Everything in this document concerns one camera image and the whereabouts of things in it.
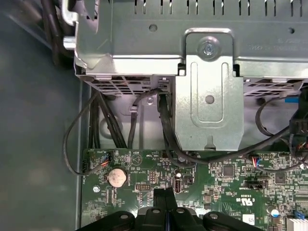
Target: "integrated circuit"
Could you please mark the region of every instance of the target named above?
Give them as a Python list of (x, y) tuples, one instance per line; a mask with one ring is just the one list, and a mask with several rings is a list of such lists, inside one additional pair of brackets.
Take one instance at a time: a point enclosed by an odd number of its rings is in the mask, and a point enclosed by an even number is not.
[(212, 202), (212, 196), (210, 195), (204, 195), (204, 203), (209, 204)]
[(276, 184), (285, 184), (285, 173), (276, 173), (275, 174), (275, 183)]
[(192, 185), (193, 184), (193, 176), (184, 176), (184, 184)]
[(222, 173), (224, 177), (233, 177), (234, 167), (232, 165), (224, 165), (222, 168)]

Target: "black connector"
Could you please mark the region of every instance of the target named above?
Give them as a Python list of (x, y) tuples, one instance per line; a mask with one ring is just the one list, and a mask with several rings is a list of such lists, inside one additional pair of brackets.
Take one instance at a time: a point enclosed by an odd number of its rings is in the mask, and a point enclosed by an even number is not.
[(308, 135), (308, 89), (303, 89), (298, 102), (298, 110), (290, 120), (290, 133)]

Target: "metal tab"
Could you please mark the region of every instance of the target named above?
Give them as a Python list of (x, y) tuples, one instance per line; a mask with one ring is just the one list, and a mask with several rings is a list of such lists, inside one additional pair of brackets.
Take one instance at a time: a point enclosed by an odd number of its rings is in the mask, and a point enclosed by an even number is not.
[(242, 140), (243, 79), (233, 76), (233, 38), (227, 31), (186, 36), (186, 76), (176, 77), (173, 114), (183, 150), (235, 151)]

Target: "green circuit board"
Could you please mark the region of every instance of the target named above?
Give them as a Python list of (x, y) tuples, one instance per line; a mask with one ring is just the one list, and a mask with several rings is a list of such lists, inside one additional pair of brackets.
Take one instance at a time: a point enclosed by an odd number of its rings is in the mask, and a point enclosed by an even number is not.
[[(194, 153), (204, 156), (205, 153)], [(293, 165), (288, 153), (257, 152), (260, 166), (277, 169)], [(220, 211), (262, 230), (286, 231), (285, 219), (294, 211), (308, 214), (308, 169), (301, 166), (286, 173), (267, 174), (256, 170), (251, 160), (235, 158), (209, 165), (179, 169), (164, 151), (85, 150), (83, 167), (111, 161), (82, 181), (82, 226), (119, 210), (137, 215), (138, 209), (153, 206), (153, 189), (173, 187), (178, 206), (192, 208), (202, 217)], [(113, 188), (108, 173), (120, 167), (126, 183)], [(274, 218), (269, 208), (279, 211)]]

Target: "black cable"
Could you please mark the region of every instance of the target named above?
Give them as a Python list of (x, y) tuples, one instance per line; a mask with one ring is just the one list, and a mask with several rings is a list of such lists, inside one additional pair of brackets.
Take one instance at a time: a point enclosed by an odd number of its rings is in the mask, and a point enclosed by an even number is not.
[(90, 169), (87, 172), (77, 172), (73, 169), (73, 167), (71, 166), (69, 160), (68, 160), (68, 155), (67, 155), (67, 140), (68, 140), (68, 136), (69, 133), (71, 132), (72, 128), (75, 126), (75, 124), (79, 121), (80, 117), (88, 110), (90, 104), (93, 102), (93, 100), (98, 96), (99, 93), (94, 94), (84, 105), (84, 107), (81, 109), (81, 111), (78, 113), (78, 115), (76, 116), (76, 118), (73, 120), (73, 122), (71, 123), (71, 125), (68, 127), (64, 138), (63, 138), (63, 145), (62, 145), (62, 151), (63, 151), (63, 156), (64, 156), (64, 160), (65, 160), (65, 164), (67, 166), (67, 168), (74, 174), (77, 176), (86, 176), (89, 175), (93, 172), (95, 172), (97, 169), (101, 168), (101, 164), (98, 164), (96, 167)]
[[(266, 105), (268, 105), (269, 103), (273, 102), (273, 101), (278, 101), (278, 100), (283, 100), (283, 99), (289, 99), (289, 98), (297, 98), (298, 96), (286, 96), (286, 97), (278, 97), (278, 98), (272, 98), (270, 99), (269, 101), (265, 102), (264, 104), (262, 104), (259, 109), (257, 110), (257, 113), (256, 113), (256, 117), (255, 117), (255, 120), (256, 120), (256, 125), (257, 125), (257, 128), (259, 129), (259, 131), (263, 134), (263, 135), (266, 135), (266, 136), (273, 136), (274, 134), (272, 134), (271, 132), (267, 131), (267, 129), (262, 125), (262, 122), (261, 122), (261, 113), (263, 111), (263, 109), (265, 108)], [(287, 145), (289, 145), (289, 142), (287, 139), (281, 137), (280, 140), (282, 140), (284, 143), (286, 143)]]
[(100, 149), (101, 142), (100, 142), (100, 131), (99, 131), (99, 108), (98, 108), (98, 101), (96, 99), (93, 101), (93, 141), (94, 141), (94, 148)]
[[(305, 157), (301, 160), (301, 161), (305, 161), (308, 158), (308, 154), (305, 155)], [(266, 173), (280, 173), (280, 172), (287, 172), (287, 171), (291, 171), (294, 170), (296, 168), (298, 168), (302, 163), (298, 163), (295, 164), (293, 166), (290, 167), (286, 167), (286, 168), (280, 168), (280, 169), (267, 169), (267, 168), (262, 168), (262, 167), (256, 167), (256, 169), (262, 171), (262, 172), (266, 172)]]
[[(144, 98), (149, 98), (151, 96), (154, 96), (158, 93), (162, 92), (160, 89), (156, 88), (153, 90), (150, 90), (148, 92), (142, 93), (140, 94), (136, 100), (133, 103), (133, 106), (138, 107), (138, 104), (140, 103), (140, 101)], [(135, 136), (135, 130), (136, 130), (136, 125), (137, 125), (137, 117), (138, 117), (138, 113), (137, 112), (132, 112), (131, 113), (131, 118), (130, 118), (130, 130), (129, 130), (129, 135), (128, 135), (128, 149), (132, 149), (133, 148), (133, 141), (134, 141), (134, 136)]]
[(93, 128), (94, 128), (94, 124), (93, 124), (93, 118), (94, 118), (94, 114), (93, 114), (93, 105), (94, 103), (92, 102), (90, 105), (90, 116), (89, 116), (89, 136), (88, 136), (88, 148), (93, 148)]
[(98, 104), (105, 117), (108, 129), (110, 131), (112, 139), (114, 140), (115, 146), (117, 148), (127, 148), (121, 132), (121, 128), (116, 120), (116, 117), (111, 111), (105, 96), (101, 93), (98, 95)]
[(308, 167), (308, 163), (306, 163), (305, 161), (299, 159), (297, 156), (296, 156), (296, 148), (293, 147), (293, 139), (294, 139), (294, 134), (290, 134), (290, 138), (289, 138), (289, 150), (290, 150), (290, 153), (291, 153), (291, 156), (297, 160), (298, 162), (304, 164), (305, 166)]
[(273, 135), (272, 137), (269, 137), (268, 139), (261, 141), (259, 143), (256, 143), (254, 145), (251, 145), (249, 147), (243, 148), (239, 151), (236, 152), (231, 152), (225, 155), (220, 155), (220, 156), (214, 156), (214, 157), (208, 157), (208, 158), (195, 158), (192, 157), (190, 155), (187, 155), (186, 153), (182, 152), (182, 150), (179, 148), (177, 142), (176, 142), (176, 138), (172, 129), (172, 125), (170, 122), (170, 118), (169, 118), (169, 113), (168, 113), (168, 107), (167, 107), (167, 99), (166, 99), (166, 95), (160, 95), (160, 99), (159, 99), (159, 107), (158, 107), (158, 111), (160, 113), (160, 119), (162, 122), (162, 126), (163, 126), (163, 131), (165, 133), (166, 139), (169, 143), (169, 146), (172, 150), (174, 150), (174, 152), (190, 161), (190, 162), (195, 162), (198, 164), (208, 164), (208, 163), (213, 163), (213, 162), (219, 162), (219, 161), (223, 161), (226, 159), (231, 159), (231, 158), (235, 158), (235, 157), (239, 157), (242, 155), (246, 155), (249, 154), (255, 150), (259, 150), (262, 149), (268, 145), (270, 145), (271, 143), (273, 143), (274, 141), (276, 141), (277, 139), (280, 139), (282, 136), (286, 135), (289, 132), (289, 127), (286, 127), (285, 129), (281, 130), (280, 132), (278, 132), (277, 134)]
[(169, 149), (169, 144), (168, 144), (168, 141), (165, 137), (165, 134), (164, 134), (164, 142), (165, 142), (165, 149), (166, 149), (166, 154), (168, 156), (168, 159), (170, 160), (170, 162), (177, 166), (177, 167), (180, 167), (180, 168), (192, 168), (192, 167), (195, 167), (195, 163), (192, 163), (192, 162), (189, 162), (189, 163), (182, 163), (181, 161), (179, 160), (175, 160), (173, 159), (173, 156), (171, 155), (171, 152), (170, 152), (170, 149)]
[(57, 16), (57, 11), (54, 6), (53, 0), (41, 0), (41, 3), (42, 3), (42, 8), (43, 8), (43, 13), (45, 15), (45, 18), (48, 21), (48, 25), (52, 33), (52, 40), (58, 47), (61, 54), (65, 55), (66, 57), (70, 57), (70, 58), (74, 57), (74, 53), (65, 49), (63, 45), (63, 32), (61, 29), (61, 25), (60, 25), (60, 22)]

